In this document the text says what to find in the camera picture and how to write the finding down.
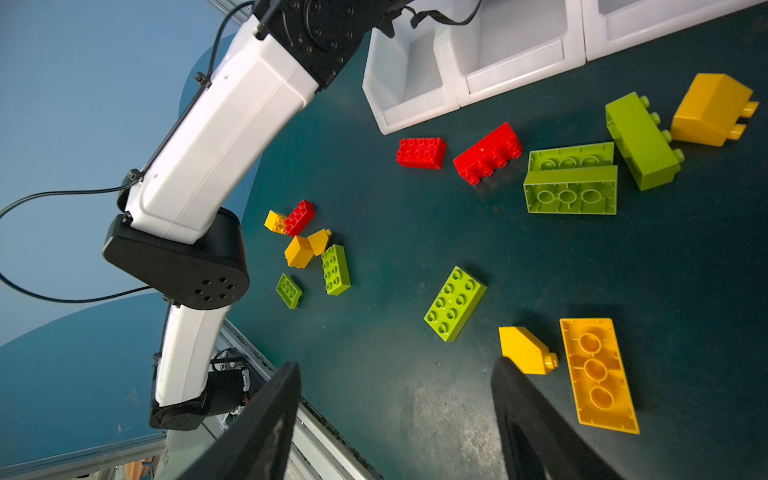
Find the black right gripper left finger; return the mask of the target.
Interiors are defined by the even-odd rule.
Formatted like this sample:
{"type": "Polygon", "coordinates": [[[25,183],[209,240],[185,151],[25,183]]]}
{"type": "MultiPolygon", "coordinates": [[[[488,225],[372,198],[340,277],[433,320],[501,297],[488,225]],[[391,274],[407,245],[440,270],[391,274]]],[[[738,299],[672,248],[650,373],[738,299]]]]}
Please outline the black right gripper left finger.
{"type": "Polygon", "coordinates": [[[300,399],[299,365],[288,362],[259,390],[240,418],[180,477],[282,479],[300,399]]]}

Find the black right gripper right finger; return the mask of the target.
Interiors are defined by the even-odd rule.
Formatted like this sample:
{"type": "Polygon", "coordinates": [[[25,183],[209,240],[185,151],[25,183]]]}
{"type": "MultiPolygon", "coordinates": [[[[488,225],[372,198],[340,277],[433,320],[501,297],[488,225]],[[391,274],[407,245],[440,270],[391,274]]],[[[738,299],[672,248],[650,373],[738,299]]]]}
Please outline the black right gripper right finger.
{"type": "Polygon", "coordinates": [[[508,358],[494,363],[491,390],[510,479],[618,479],[508,358]]]}

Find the red lego brick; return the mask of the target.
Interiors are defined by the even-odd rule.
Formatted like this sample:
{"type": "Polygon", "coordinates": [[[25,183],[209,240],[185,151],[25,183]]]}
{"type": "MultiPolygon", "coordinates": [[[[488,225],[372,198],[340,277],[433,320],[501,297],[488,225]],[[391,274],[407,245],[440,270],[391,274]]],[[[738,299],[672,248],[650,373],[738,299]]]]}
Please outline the red lego brick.
{"type": "Polygon", "coordinates": [[[441,138],[402,139],[396,162],[406,168],[442,168],[447,145],[441,138]]]}
{"type": "Polygon", "coordinates": [[[289,236],[298,236],[315,216],[314,205],[302,200],[298,203],[293,212],[286,218],[286,234],[289,236]]]}
{"type": "Polygon", "coordinates": [[[520,158],[523,146],[508,122],[489,133],[453,160],[459,176],[477,185],[511,160],[520,158]]]}

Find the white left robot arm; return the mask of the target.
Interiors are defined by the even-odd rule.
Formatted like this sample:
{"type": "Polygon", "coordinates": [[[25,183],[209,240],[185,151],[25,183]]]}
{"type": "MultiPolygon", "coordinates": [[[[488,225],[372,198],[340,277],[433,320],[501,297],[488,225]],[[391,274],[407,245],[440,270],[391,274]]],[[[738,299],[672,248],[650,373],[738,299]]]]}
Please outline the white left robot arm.
{"type": "Polygon", "coordinates": [[[209,369],[222,323],[249,287],[242,230],[225,200],[283,127],[328,87],[364,35],[394,32],[404,1],[250,1],[173,132],[119,197],[104,258],[169,302],[151,427],[190,431],[245,401],[209,369]]]}

